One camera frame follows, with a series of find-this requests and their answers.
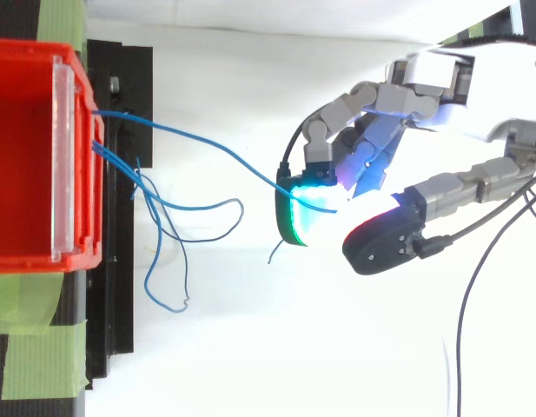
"white backdrop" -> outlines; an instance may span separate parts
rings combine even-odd
[[[510,0],[88,0],[96,18],[307,36],[437,43]]]
[[[422,47],[97,20],[89,36],[154,46],[155,120],[222,142],[272,177],[305,115],[361,80],[380,80],[386,63]],[[96,381],[89,417],[447,415],[442,340],[454,373],[464,288],[507,215],[442,255],[376,277],[356,275],[341,256],[289,246],[268,266],[279,240],[273,191],[215,149],[162,132],[154,146],[147,174],[167,199],[197,205],[238,196],[245,220],[227,240],[188,246],[190,309],[172,315],[142,288],[156,228],[137,200],[136,351],[114,357],[109,377]],[[386,191],[469,169],[502,149],[408,132]],[[301,166],[300,147],[292,162]],[[462,209],[427,235],[454,232],[492,207]],[[199,237],[236,216],[228,208],[174,218],[183,235]],[[536,415],[534,220],[521,219],[488,262],[467,310],[463,415]],[[181,250],[168,242],[151,288],[174,307],[183,299],[182,268]]]

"robotic hand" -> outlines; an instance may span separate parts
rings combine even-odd
[[[425,239],[426,222],[470,202],[508,199],[500,206],[505,209],[536,183],[536,43],[481,38],[395,61],[384,83],[359,83],[304,121],[277,182],[301,198],[308,196],[305,189],[317,190],[310,201],[318,205],[324,203],[321,195],[338,184],[355,187],[354,196],[380,189],[407,128],[447,130],[485,142],[504,139],[506,150],[468,172],[439,174],[406,188],[393,196],[398,207],[358,225],[342,251],[359,274],[441,252],[472,230]],[[288,156],[300,133],[308,140],[306,169],[291,176]],[[304,245],[298,204],[279,193],[275,203],[283,240]]]

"transparent plastic cover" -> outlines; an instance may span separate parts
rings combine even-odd
[[[51,120],[51,258],[75,246],[75,74],[56,57]]]

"blue cable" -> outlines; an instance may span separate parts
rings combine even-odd
[[[159,192],[157,191],[157,188],[156,186],[154,185],[154,183],[152,182],[152,180],[150,180],[147,176],[145,176],[144,174],[141,174],[141,177],[142,178],[145,178],[146,180],[148,180],[148,182],[150,182],[150,184],[152,185],[152,187],[154,187],[154,190],[156,191],[156,194],[159,196]],[[231,232],[233,232],[233,230],[235,230],[239,224],[241,224],[242,222],[242,217],[244,216],[244,204],[242,204],[242,201],[239,200],[238,198],[232,198],[230,200],[227,200],[227,202],[236,202],[239,204],[239,206],[241,207],[241,214],[239,215],[239,219],[236,221],[236,223],[227,231],[225,232],[223,235],[219,235],[217,237],[213,237],[213,238],[210,238],[210,239],[194,239],[194,240],[187,240],[187,239],[182,239],[181,237],[179,237],[179,235],[175,236],[175,235],[172,235],[170,234],[170,232],[168,232],[167,230],[165,230],[165,228],[162,228],[163,230],[163,233],[167,236],[169,236],[171,239],[174,239],[176,241],[179,241],[179,242],[182,242],[182,243],[209,243],[209,242],[218,242],[220,241],[221,239],[227,237],[228,235],[231,234]],[[148,201],[146,201],[146,205],[148,206],[148,211],[149,211],[149,215],[150,217],[152,217],[152,220],[154,220],[154,216],[152,215],[152,209],[150,208],[149,204],[148,204]],[[168,219],[168,222],[171,223],[171,220],[169,218],[169,214],[168,214],[168,211],[167,211],[167,208],[162,204],[162,209],[163,209],[163,213],[165,214],[165,216],[167,217]]]
[[[101,145],[100,145],[100,147],[94,146],[93,149],[105,161],[108,161],[109,163],[114,165],[121,172],[123,172],[131,181],[135,182],[137,188],[142,189],[142,191],[144,193],[144,199],[146,201],[146,204],[148,205],[149,209],[152,212],[152,219],[154,220],[154,223],[157,225],[158,236],[157,236],[156,255],[154,256],[154,260],[152,261],[152,263],[151,263],[151,265],[150,265],[150,267],[148,269],[148,273],[146,274],[146,278],[144,279],[144,291],[146,291],[146,294],[148,295],[148,297],[154,303],[156,303],[157,305],[165,308],[166,310],[170,311],[171,313],[182,313],[182,312],[184,312],[189,307],[189,300],[190,300],[189,291],[188,291],[189,259],[188,259],[188,256],[187,256],[187,251],[186,251],[186,249],[185,249],[185,247],[184,247],[182,242],[179,242],[179,243],[181,244],[182,253],[184,255],[184,261],[185,261],[184,290],[185,290],[186,298],[183,301],[184,307],[180,308],[180,309],[172,308],[172,307],[168,306],[167,304],[159,301],[151,293],[151,291],[149,290],[149,280],[150,280],[150,277],[152,276],[152,273],[154,272],[154,269],[156,268],[157,261],[159,260],[160,253],[162,251],[162,235],[163,235],[162,231],[163,231],[163,227],[162,227],[162,219],[161,219],[161,217],[159,215],[159,212],[157,211],[156,205],[155,205],[155,203],[153,201],[153,195],[152,195],[151,191],[149,191],[149,189],[146,188],[145,186],[141,187],[141,185],[144,185],[144,184],[143,184],[143,181],[142,181],[142,174],[140,172],[140,162],[138,160],[136,161],[136,163],[138,165],[138,170],[137,170],[137,173],[135,173],[135,171],[133,171],[132,168],[129,167],[129,165],[127,165],[126,162],[124,162],[123,160],[118,158],[115,154],[113,154],[113,152],[110,152],[108,149],[106,149],[104,147],[101,147]],[[148,181],[150,182],[150,184],[152,185],[154,190],[157,191],[156,185],[149,178],[148,178]],[[171,221],[171,218],[169,217],[169,213],[167,213],[166,216],[168,218],[169,225],[173,229],[174,235],[178,236],[177,231],[175,229],[175,225],[173,224],[173,222]]]
[[[276,189],[277,191],[279,191],[280,193],[285,195],[287,198],[296,200],[302,206],[304,206],[304,207],[306,207],[308,209],[312,209],[314,211],[319,211],[321,213],[337,213],[337,210],[331,210],[331,209],[328,209],[328,208],[316,207],[316,206],[313,206],[312,204],[309,204],[309,203],[307,203],[307,202],[305,202],[305,201],[303,201],[303,200],[301,200],[299,198],[294,197],[293,195],[291,195],[291,193],[289,193],[283,187],[279,186],[278,184],[276,184],[275,182],[273,182],[269,178],[267,178],[265,175],[261,174],[257,169],[255,169],[252,165],[250,165],[248,162],[246,162],[244,159],[242,159],[240,156],[238,156],[234,151],[232,151],[231,149],[227,148],[226,146],[221,145],[218,142],[214,142],[212,140],[206,139],[205,137],[201,137],[201,136],[198,136],[198,135],[193,135],[191,133],[184,132],[184,131],[179,130],[179,129],[170,128],[169,126],[164,126],[162,124],[151,122],[150,120],[146,120],[146,119],[143,119],[143,118],[138,117],[138,116],[133,116],[133,115],[129,115],[129,114],[126,114],[126,113],[122,113],[120,111],[95,110],[95,111],[93,111],[93,113],[95,115],[99,115],[99,116],[103,116],[103,117],[117,117],[119,119],[130,120],[131,122],[140,123],[140,124],[143,124],[145,126],[150,126],[151,128],[165,130],[166,132],[175,133],[176,135],[184,136],[184,137],[187,137],[188,139],[192,139],[194,141],[206,143],[207,145],[213,146],[214,148],[218,148],[219,150],[221,150],[221,151],[225,152],[226,154],[232,156],[236,161],[238,161],[246,169],[248,169],[250,172],[252,172],[258,178],[260,178],[261,180],[263,180],[264,182],[266,182],[267,184],[272,186],[274,189]]]
[[[154,188],[154,191],[159,195],[159,192],[158,192],[157,187],[154,184],[154,182],[151,179],[149,179],[147,176],[141,174],[141,172],[140,172],[140,161],[136,160],[136,163],[138,165],[138,170],[136,171],[138,173],[138,175],[140,177],[145,178],[150,183],[150,185]],[[163,227],[162,227],[162,219],[160,218],[160,215],[157,212],[156,204],[152,201],[151,198],[149,198],[148,195],[146,195],[146,193],[144,193],[144,200],[145,200],[146,205],[148,206],[148,208],[151,209],[151,212],[153,213],[153,215],[151,217],[154,220],[154,223],[157,225],[157,235],[158,235],[158,237],[157,237],[156,255],[154,256],[154,260],[152,261],[152,264],[149,267],[148,273],[146,274],[146,278],[144,279],[144,291],[146,291],[146,294],[148,295],[150,300],[155,302],[157,305],[165,308],[166,310],[170,311],[171,313],[175,313],[175,314],[183,313],[184,311],[187,310],[187,308],[189,308],[189,301],[190,301],[190,296],[189,296],[189,257],[187,256],[187,250],[186,250],[186,248],[184,247],[184,244],[181,241],[179,241],[179,244],[181,245],[182,255],[184,257],[184,294],[185,294],[185,299],[183,300],[184,307],[180,308],[180,309],[172,308],[172,307],[168,306],[167,304],[159,301],[152,294],[152,292],[149,290],[149,279],[152,276],[152,273],[154,272],[154,269],[156,268],[157,260],[159,259],[159,254],[160,254],[160,252],[162,250],[162,229],[163,229]],[[171,217],[169,216],[169,213],[167,212],[167,210],[165,210],[165,215],[166,215],[167,220],[169,222],[169,226],[173,230],[173,234],[178,237],[179,235],[178,235],[178,233],[177,233],[177,231],[175,229],[175,225],[171,221]]]
[[[138,186],[138,188],[142,189],[142,191],[144,191],[144,193],[147,194],[151,199],[156,200],[160,204],[166,207],[169,207],[171,209],[181,210],[181,211],[206,211],[206,210],[211,210],[211,209],[217,209],[231,202],[236,202],[235,201],[236,199],[230,199],[230,200],[226,200],[225,202],[218,202],[217,204],[212,204],[211,206],[198,206],[198,207],[179,206],[177,204],[173,204],[172,202],[166,202],[161,197],[154,194],[148,187],[146,187],[146,185],[142,181],[142,178],[138,176],[135,173],[135,171],[119,156],[111,152],[109,149],[103,147],[98,142],[92,143],[92,150],[96,152],[99,156],[103,157],[104,159],[112,163],[114,166],[116,166],[132,182],[134,182],[135,185]]]

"red container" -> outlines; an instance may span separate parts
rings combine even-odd
[[[69,46],[0,40],[0,274],[69,272],[102,259],[103,143]]]

